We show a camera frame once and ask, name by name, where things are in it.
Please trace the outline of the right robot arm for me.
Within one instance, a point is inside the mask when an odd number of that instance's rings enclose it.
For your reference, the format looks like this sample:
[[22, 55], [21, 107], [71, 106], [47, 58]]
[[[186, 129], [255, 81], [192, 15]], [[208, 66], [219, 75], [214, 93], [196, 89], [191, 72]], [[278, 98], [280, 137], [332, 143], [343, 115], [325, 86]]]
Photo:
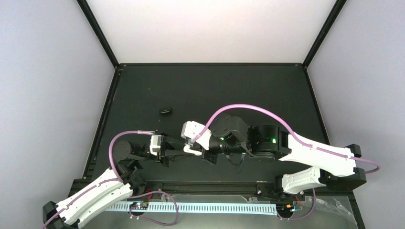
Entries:
[[226, 114], [216, 117], [197, 136], [196, 142], [213, 156], [248, 154], [307, 165], [308, 168], [299, 172], [276, 176], [272, 193], [279, 200], [318, 187], [352, 191], [367, 182], [365, 170], [355, 162], [361, 156], [356, 144], [334, 147], [307, 138], [296, 140], [278, 126], [249, 126], [240, 117]]

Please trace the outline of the black charging case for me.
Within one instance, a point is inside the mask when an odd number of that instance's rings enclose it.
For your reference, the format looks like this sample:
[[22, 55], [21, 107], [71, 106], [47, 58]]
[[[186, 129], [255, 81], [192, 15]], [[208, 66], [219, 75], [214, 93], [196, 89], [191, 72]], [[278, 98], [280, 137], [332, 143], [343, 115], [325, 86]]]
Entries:
[[159, 113], [161, 114], [161, 115], [168, 115], [168, 114], [170, 114], [172, 112], [172, 108], [171, 107], [164, 107], [164, 108], [161, 108], [160, 110], [159, 110]]

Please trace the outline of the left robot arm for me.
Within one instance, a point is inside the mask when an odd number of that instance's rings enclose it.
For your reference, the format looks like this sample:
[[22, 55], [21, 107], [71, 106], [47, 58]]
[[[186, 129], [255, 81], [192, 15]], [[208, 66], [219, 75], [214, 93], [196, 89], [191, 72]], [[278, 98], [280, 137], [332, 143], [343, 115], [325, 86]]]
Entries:
[[[134, 150], [132, 146], [123, 149], [125, 143], [116, 141], [124, 135], [149, 135], [150, 143]], [[95, 216], [123, 200], [135, 200], [160, 195], [169, 198], [179, 212], [177, 203], [162, 190], [147, 191], [147, 182], [141, 176], [141, 161], [156, 159], [166, 165], [170, 151], [183, 152], [185, 140], [153, 131], [125, 131], [117, 134], [110, 142], [108, 157], [110, 167], [98, 178], [65, 200], [48, 202], [43, 206], [43, 229], [81, 229]]]

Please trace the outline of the white charging case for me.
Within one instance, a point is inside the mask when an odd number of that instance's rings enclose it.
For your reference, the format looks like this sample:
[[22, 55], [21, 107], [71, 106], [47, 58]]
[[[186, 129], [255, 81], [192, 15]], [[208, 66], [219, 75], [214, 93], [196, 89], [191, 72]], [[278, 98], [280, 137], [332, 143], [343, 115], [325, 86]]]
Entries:
[[201, 156], [202, 155], [201, 151], [199, 151], [198, 149], [197, 150], [192, 149], [192, 147], [190, 145], [185, 145], [184, 148], [183, 148], [183, 151], [185, 153], [193, 154], [193, 155], [196, 155], [196, 156]]

